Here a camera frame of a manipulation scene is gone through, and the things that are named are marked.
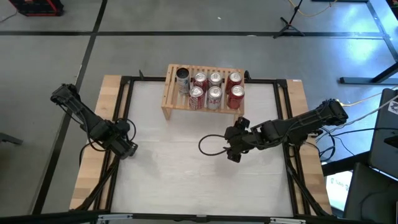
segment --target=black bracket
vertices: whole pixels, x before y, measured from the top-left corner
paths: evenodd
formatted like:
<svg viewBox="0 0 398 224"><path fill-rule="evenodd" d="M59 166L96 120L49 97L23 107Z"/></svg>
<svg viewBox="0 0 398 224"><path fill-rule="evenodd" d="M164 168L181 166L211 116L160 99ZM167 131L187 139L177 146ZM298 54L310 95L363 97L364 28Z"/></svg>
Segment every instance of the black bracket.
<svg viewBox="0 0 398 224"><path fill-rule="evenodd" d="M280 87L282 88L287 88L287 81L286 79L277 79L276 83L278 83L278 85L280 85Z"/></svg>
<svg viewBox="0 0 398 224"><path fill-rule="evenodd" d="M141 78L142 81L144 81L145 80L144 74L142 73L141 70L138 70L138 72L139 72L139 77Z"/></svg>
<svg viewBox="0 0 398 224"><path fill-rule="evenodd" d="M251 80L250 73L249 73L249 71L247 71L247 70L244 71L243 77L244 77L245 80Z"/></svg>

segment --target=metal stand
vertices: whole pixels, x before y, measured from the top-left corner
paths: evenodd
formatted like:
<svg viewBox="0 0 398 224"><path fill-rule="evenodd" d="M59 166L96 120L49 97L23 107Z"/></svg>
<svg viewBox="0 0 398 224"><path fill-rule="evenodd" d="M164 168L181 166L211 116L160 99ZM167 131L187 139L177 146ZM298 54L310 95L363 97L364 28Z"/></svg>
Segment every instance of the metal stand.
<svg viewBox="0 0 398 224"><path fill-rule="evenodd" d="M0 133L0 142L9 142L9 143L20 145L23 143L23 140L14 138L12 136L9 136L8 134Z"/></svg>
<svg viewBox="0 0 398 224"><path fill-rule="evenodd" d="M341 84L398 85L398 78L389 78L398 72L398 62L374 78L341 77Z"/></svg>
<svg viewBox="0 0 398 224"><path fill-rule="evenodd" d="M292 16L292 18L290 19L289 22L287 22L283 17L280 18L280 19L285 23L285 27L283 27L283 28L278 32L277 35L273 36L274 39L276 39L276 38L282 36L283 33L285 32L285 30L289 30L289 28L290 28L290 30L295 30L296 32L298 32L301 36L305 36L305 34L303 34L303 32L299 31L296 27L292 26L293 19L294 19L294 17L296 16L297 11L299 10L300 5L301 5L302 2L303 2L303 0L300 0L300 3L298 4L298 6L294 7L294 14L293 14L293 16Z"/></svg>

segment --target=wooden rack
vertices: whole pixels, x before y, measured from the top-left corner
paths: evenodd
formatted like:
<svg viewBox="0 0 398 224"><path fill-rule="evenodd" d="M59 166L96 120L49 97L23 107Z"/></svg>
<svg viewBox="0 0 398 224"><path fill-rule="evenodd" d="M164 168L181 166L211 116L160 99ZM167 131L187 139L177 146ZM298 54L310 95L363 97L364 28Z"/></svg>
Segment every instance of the wooden rack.
<svg viewBox="0 0 398 224"><path fill-rule="evenodd" d="M213 72L218 72L221 74L223 78L222 90L223 90L223 99L221 101L220 109L210 110L206 106L200 110L193 110L189 107L188 104L188 95L181 95L178 92L178 84L176 82L176 74L175 72L179 68L186 68L189 71L189 76L191 79L191 86L193 86L192 80L194 74L198 72L204 72L209 75ZM233 114L234 122L238 119L238 117L243 116L244 114L244 99L241 103L241 106L234 110L230 109L227 106L228 96L225 94L225 81L230 73L239 72L242 75L242 83L241 86L244 88L244 71L242 69L236 68L217 68L217 67L206 67L206 66L197 66L197 65L175 65L170 64L167 69L166 81L164 86L164 93L162 99L162 110L166 120L170 119L172 110L188 110L188 111L202 111L202 112L210 112L210 113L224 113L224 114Z"/></svg>

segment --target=wooden board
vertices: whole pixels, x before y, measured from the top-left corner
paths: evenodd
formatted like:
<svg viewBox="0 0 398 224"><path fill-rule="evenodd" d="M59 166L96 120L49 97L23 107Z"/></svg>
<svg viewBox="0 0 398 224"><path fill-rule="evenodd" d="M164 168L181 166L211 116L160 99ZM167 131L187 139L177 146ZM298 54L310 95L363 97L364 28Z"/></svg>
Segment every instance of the wooden board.
<svg viewBox="0 0 398 224"><path fill-rule="evenodd" d="M95 109L95 113L104 119L112 119L116 98L118 96L120 79L120 75L105 75L104 77ZM287 85L289 89L290 104L292 106L293 116L297 116L308 111L307 101L305 99L301 80L287 80ZM284 111L284 114L286 114L286 108L283 103L283 95L281 95L281 98L282 111ZM309 139L308 142L315 143L313 139ZM326 212L331 213L326 192L326 185L323 179L322 167L318 157L318 151L312 146L303 145L300 150L300 155L302 159L305 183L309 191L314 196L315 200L322 206L322 208ZM98 183L103 157L103 152L94 151L89 147L87 147L85 150L70 208L76 208L79 206ZM299 204L299 213L303 213L303 208L301 205L302 199L299 189L296 189L296 196ZM104 192L100 208L104 208L104 203L102 202L105 200L106 194Z"/></svg>
<svg viewBox="0 0 398 224"><path fill-rule="evenodd" d="M207 75L213 73L213 72L218 72L221 74L221 77L223 80L226 80L229 74L233 72L239 72L242 75L242 83L240 84L244 88L244 71L243 69L237 69L237 68L218 68L218 67L206 67L206 66L198 66L198 65L176 65L176 64L170 64L167 73L166 73L166 81L165 81L165 86L164 86L164 93L163 93L163 99L162 99L162 110L163 114L166 119L170 119L171 112L172 110L188 110L188 111L193 111L189 107L188 104L188 97L181 95L178 92L178 84L176 82L176 74L175 72L179 68L186 68L189 71L189 76L190 80L193 78L194 74L198 72L203 72ZM195 110L195 111L202 111L202 112L210 112L210 113L225 113L225 114L235 114L234 120L236 120L238 117L244 115L244 100L241 103L241 106L239 109L234 110L231 109L227 106L227 101L228 101L228 96L225 92L226 85L224 84L222 89L223 89L223 102L220 106L220 109L217 110L210 110L206 107L200 109L200 110Z"/></svg>

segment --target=wire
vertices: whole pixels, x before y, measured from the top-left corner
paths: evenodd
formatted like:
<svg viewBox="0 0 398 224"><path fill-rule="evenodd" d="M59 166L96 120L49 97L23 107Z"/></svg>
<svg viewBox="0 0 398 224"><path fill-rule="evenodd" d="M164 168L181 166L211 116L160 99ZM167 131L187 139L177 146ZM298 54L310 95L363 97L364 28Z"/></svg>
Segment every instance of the wire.
<svg viewBox="0 0 398 224"><path fill-rule="evenodd" d="M15 16L17 13L18 13L18 10L16 10L14 14L12 14L12 15L10 15L10 16L7 16L7 17L4 18L3 20L0 20L0 22L4 22L4 21L8 20L9 18Z"/></svg>
<svg viewBox="0 0 398 224"><path fill-rule="evenodd" d="M78 124L83 125L81 122L79 122L78 120L76 120L76 119L72 116L72 114L68 113L67 110L66 110L63 106L59 105L59 107L61 107L61 109L64 110L64 112L65 112L67 115L69 115L69 117L71 117L71 119L73 119L74 121L76 121Z"/></svg>
<svg viewBox="0 0 398 224"><path fill-rule="evenodd" d="M97 148L94 147L93 142L91 142L91 138L90 138L90 135L89 135L90 130L89 130L89 128L88 128L87 120L86 120L84 114L83 114L81 111L80 111L80 115L81 115L81 117L83 118L83 124L85 125L85 128L86 128L86 134L87 134L88 144L89 144L94 150L96 150L96 151L98 151L98 152L104 152L104 151L106 151L106 149L97 149Z"/></svg>
<svg viewBox="0 0 398 224"><path fill-rule="evenodd" d="M332 136L336 137L336 136L339 136L342 134L354 133L354 132L358 132L358 131L370 131L370 130L375 130L375 131L377 131L377 130L395 130L395 131L398 131L398 128L366 128L366 129L358 129L358 130L353 130L353 131L346 131L343 133L334 134Z"/></svg>
<svg viewBox="0 0 398 224"><path fill-rule="evenodd" d="M333 138L339 139L340 142L341 142L341 144L343 145L343 147L344 147L349 153L351 153L351 155L355 156L355 154L353 154L350 150L348 150L348 148L344 145L343 140L342 140L341 138L339 138L339 137L333 137Z"/></svg>
<svg viewBox="0 0 398 224"><path fill-rule="evenodd" d="M201 149L201 147L200 147L200 143L201 143L205 138L208 138L208 137L221 137L221 138L224 138L224 136L219 135L219 134L208 134L208 135L206 135L205 137L201 138L200 141L199 141L199 144L198 144L198 148L199 148L199 151L200 151L203 155L206 155L206 156L218 156L218 155L220 155L220 154L222 154L222 153L224 153L224 152L227 151L227 149L224 147L225 150L222 150L221 152L217 152L217 153L206 153L206 152L203 152L202 149Z"/></svg>
<svg viewBox="0 0 398 224"><path fill-rule="evenodd" d="M296 5L292 2L292 0L289 0L289 2L291 3L291 5L292 5L293 7L296 7ZM326 7L324 10L322 10L322 11L320 11L320 12L318 12L318 13L315 13L314 15L307 15L307 14L303 13L300 9L298 10L298 12L299 12L301 15L305 16L305 17L314 17L314 16L317 16L317 15L319 15L319 14L325 12L328 8L332 7L336 2L337 2L337 0L335 0L335 1L333 1L333 2L329 2L329 6L328 6L328 7Z"/></svg>
<svg viewBox="0 0 398 224"><path fill-rule="evenodd" d="M130 119L128 118L119 118L116 121L120 121L120 120L126 120L128 122L130 122L132 124L132 127L134 128L134 134L132 135L132 138L130 139L130 141L132 141L135 137L136 137L136 133L137 133L137 128L136 125L134 124L134 122L132 122Z"/></svg>
<svg viewBox="0 0 398 224"><path fill-rule="evenodd" d="M311 146L313 146L314 148L316 148L317 150L318 150L318 153L321 153L321 150L318 148L318 146L317 145L315 145L315 144L312 144L312 143L310 143L310 142L304 142L305 144L309 144L309 145L311 145Z"/></svg>
<svg viewBox="0 0 398 224"><path fill-rule="evenodd" d="M321 162L326 162L326 161L328 161L329 159L331 159L331 158L335 155L335 152L336 152L336 141L335 141L334 137L330 134L330 131L329 131L329 130L327 130L327 129L324 128L324 127L322 127L321 129L327 132L327 134L330 136L330 139L331 139L331 141L332 141L332 143L333 143L332 146L330 146L329 148L327 148L327 149L325 149L324 151L322 151L322 152L319 153L319 157L321 157L321 156L323 156L323 154L324 154L325 152L331 150L330 156L329 156L327 159L321 160Z"/></svg>
<svg viewBox="0 0 398 224"><path fill-rule="evenodd" d="M398 87L398 85L392 87L391 90L393 90L393 89L395 89L395 88L397 88L397 87ZM359 100L359 101L357 101L357 102L350 103L350 104L344 104L344 103L340 102L339 100L337 100L337 101L339 101L339 103L340 103L341 106L354 106L354 105L357 105L357 104L359 104L359 103L362 103L362 102L364 102L364 101L366 101L366 100L368 100L368 99L371 99L371 98L373 98L373 97L375 97L375 96L378 96L378 95L380 95L381 93L382 93L382 92L380 92L380 93L378 93L378 94L375 94L375 95L373 95L373 96L366 97L365 99L362 99L362 100Z"/></svg>
<svg viewBox="0 0 398 224"><path fill-rule="evenodd" d="M79 167L81 165L81 160L83 159L83 151L85 150L85 148L90 145L90 143L85 144L82 149L80 149L80 155L79 155Z"/></svg>
<svg viewBox="0 0 398 224"><path fill-rule="evenodd" d="M357 119L355 119L355 120L353 120L353 121L350 121L350 122L348 122L348 123L341 124L341 125L339 125L339 126L333 128L333 129L329 130L329 132L332 133L333 131L336 131L337 129L341 129L341 128L347 126L347 125L351 125L351 124L353 124L353 123L355 123L355 122L357 122L357 121L360 121L360 120L364 119L365 117L369 116L370 114L373 114L373 113L379 111L381 108L387 106L390 102L392 102L392 101L395 100L396 98L398 98L398 95L395 96L395 97L393 97L391 100L385 102L385 103L384 103L383 105L381 105L379 108L377 108L377 109L375 109L375 110L373 110L373 111L367 113L366 115L364 115L364 116L362 116L362 117L360 117L360 118L357 118Z"/></svg>

